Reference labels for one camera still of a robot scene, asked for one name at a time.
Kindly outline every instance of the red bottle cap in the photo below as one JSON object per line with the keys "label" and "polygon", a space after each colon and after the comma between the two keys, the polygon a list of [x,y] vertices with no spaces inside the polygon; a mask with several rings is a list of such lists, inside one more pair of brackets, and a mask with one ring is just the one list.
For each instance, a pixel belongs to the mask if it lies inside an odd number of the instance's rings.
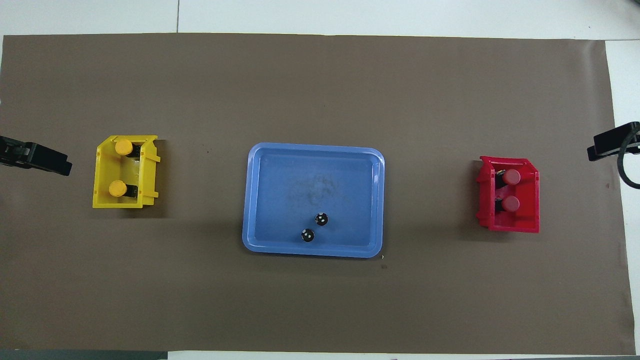
{"label": "red bottle cap", "polygon": [[516,210],[520,209],[520,200],[518,200],[517,197],[510,195],[505,197],[500,205],[502,205],[504,211],[513,213]]}
{"label": "red bottle cap", "polygon": [[520,182],[520,173],[518,170],[511,168],[504,172],[502,181],[507,185],[517,185]]}

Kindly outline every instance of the brown paper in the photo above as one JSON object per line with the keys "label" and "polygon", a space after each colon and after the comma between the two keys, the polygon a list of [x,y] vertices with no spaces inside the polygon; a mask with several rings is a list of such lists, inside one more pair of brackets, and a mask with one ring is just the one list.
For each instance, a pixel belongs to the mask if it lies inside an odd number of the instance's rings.
{"label": "brown paper", "polygon": [[[634,354],[599,41],[5,37],[0,133],[69,177],[0,168],[0,347]],[[155,134],[156,205],[92,209],[95,148]],[[374,147],[373,259],[252,253],[258,142]],[[480,227],[480,155],[541,174],[540,234]]]}

